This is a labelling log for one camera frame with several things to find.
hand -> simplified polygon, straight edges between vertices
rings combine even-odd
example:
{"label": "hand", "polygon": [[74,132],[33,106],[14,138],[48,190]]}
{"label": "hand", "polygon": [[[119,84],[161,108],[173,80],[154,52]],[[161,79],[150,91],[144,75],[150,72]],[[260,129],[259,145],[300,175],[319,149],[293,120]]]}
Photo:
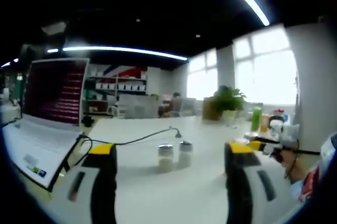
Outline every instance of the hand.
{"label": "hand", "polygon": [[281,165],[289,172],[290,181],[294,183],[303,180],[306,176],[306,172],[300,160],[296,158],[296,154],[289,150],[283,150],[280,154],[283,157]]}
{"label": "hand", "polygon": [[280,154],[283,157],[283,161],[281,163],[282,167],[289,171],[296,160],[295,153],[289,150],[283,150]]}

white desk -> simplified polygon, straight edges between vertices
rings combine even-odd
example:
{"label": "white desk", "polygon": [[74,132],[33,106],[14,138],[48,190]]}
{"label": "white desk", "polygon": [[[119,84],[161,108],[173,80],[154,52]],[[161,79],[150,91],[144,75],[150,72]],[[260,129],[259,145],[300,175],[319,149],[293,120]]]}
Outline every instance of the white desk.
{"label": "white desk", "polygon": [[[205,124],[200,117],[162,119],[100,119],[89,136],[108,142],[125,142],[156,131],[177,127],[183,138],[168,131],[140,142],[117,146],[118,173],[115,212],[118,224],[224,224],[228,216],[224,173],[224,143],[232,137],[243,136],[250,123],[237,129],[223,123]],[[175,161],[179,156],[180,140],[193,143],[192,166],[158,174],[158,145],[174,146]],[[81,153],[86,153],[83,145]],[[273,159],[258,154],[269,167],[282,167]]]}
{"label": "white desk", "polygon": [[2,104],[0,106],[1,123],[8,123],[15,118],[20,117],[20,106],[13,106],[12,103]]}

green plant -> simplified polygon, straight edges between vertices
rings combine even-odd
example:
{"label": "green plant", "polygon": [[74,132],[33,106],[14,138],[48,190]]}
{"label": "green plant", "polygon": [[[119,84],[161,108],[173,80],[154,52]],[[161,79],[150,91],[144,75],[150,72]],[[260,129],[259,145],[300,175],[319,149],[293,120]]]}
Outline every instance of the green plant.
{"label": "green plant", "polygon": [[227,86],[221,86],[214,96],[215,98],[211,105],[218,112],[242,110],[245,102],[244,98],[246,98],[239,89]]}

plastic bottle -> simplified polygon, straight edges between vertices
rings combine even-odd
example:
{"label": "plastic bottle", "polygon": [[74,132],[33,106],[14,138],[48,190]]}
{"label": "plastic bottle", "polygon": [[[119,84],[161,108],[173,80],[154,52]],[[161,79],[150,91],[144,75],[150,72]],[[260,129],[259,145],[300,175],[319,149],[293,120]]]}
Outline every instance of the plastic bottle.
{"label": "plastic bottle", "polygon": [[268,131],[268,124],[269,124],[269,115],[268,114],[262,114],[262,121],[261,121],[261,132],[267,132]]}
{"label": "plastic bottle", "polygon": [[254,108],[251,131],[258,131],[260,126],[261,113],[262,109],[260,107]]}

laptop screen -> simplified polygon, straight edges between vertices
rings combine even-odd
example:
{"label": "laptop screen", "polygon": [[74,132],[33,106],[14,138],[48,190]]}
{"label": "laptop screen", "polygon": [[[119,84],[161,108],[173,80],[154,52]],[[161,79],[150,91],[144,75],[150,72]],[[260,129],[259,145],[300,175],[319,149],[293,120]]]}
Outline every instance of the laptop screen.
{"label": "laptop screen", "polygon": [[22,112],[72,125],[80,124],[80,102],[88,59],[32,62]]}

